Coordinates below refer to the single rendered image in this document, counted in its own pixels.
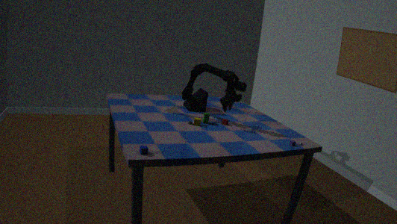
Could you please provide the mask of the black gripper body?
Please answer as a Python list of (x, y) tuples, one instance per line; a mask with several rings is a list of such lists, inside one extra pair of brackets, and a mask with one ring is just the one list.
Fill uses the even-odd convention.
[(231, 94), (234, 93), (235, 90), (231, 90), (231, 89), (227, 88), (227, 90), (225, 90), (225, 91), (226, 91), (226, 95), (225, 95), (225, 97), (222, 97), (220, 99), (220, 101), (224, 102), (224, 103), (230, 103), (231, 100), (234, 100), (233, 97), (231, 99)]

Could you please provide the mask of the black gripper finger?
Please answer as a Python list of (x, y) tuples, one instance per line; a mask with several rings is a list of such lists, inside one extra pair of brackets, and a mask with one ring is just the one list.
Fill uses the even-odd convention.
[(228, 107), (229, 107), (229, 110), (231, 110), (231, 108), (232, 108), (232, 106), (233, 106), (234, 102), (235, 102), (234, 100), (231, 100), (230, 104), (228, 105)]
[(221, 103), (222, 103), (224, 112), (226, 112), (227, 107), (228, 107), (228, 105), (229, 105), (230, 103), (224, 103), (224, 102), (221, 102)]

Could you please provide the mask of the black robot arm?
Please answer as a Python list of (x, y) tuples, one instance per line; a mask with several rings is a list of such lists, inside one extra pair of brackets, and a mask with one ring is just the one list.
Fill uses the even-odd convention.
[[(183, 100), (187, 100), (189, 103), (189, 105), (193, 105), (198, 99), (195, 99), (194, 96), (192, 95), (193, 92), (193, 84), (194, 81), (196, 79), (196, 77), (200, 74), (202, 74), (203, 72), (209, 72), (213, 75), (219, 76), (220, 78), (222, 78), (224, 81), (226, 81), (228, 83), (227, 88), (231, 89), (231, 90), (240, 90), (245, 92), (247, 85), (245, 82), (240, 82), (239, 78), (236, 76), (236, 74), (232, 71), (229, 70), (221, 70), (218, 69), (214, 66), (209, 65), (208, 63), (202, 63), (199, 65), (195, 65), (195, 67), (193, 68), (193, 70), (190, 73), (190, 79), (187, 83), (187, 86), (184, 88), (184, 90), (182, 91), (182, 99)], [(234, 80), (235, 79), (235, 80)], [(242, 99), (242, 95), (241, 94), (236, 94), (236, 91), (234, 91), (234, 93), (231, 94), (231, 99), (234, 99), (235, 102), (239, 102)]]

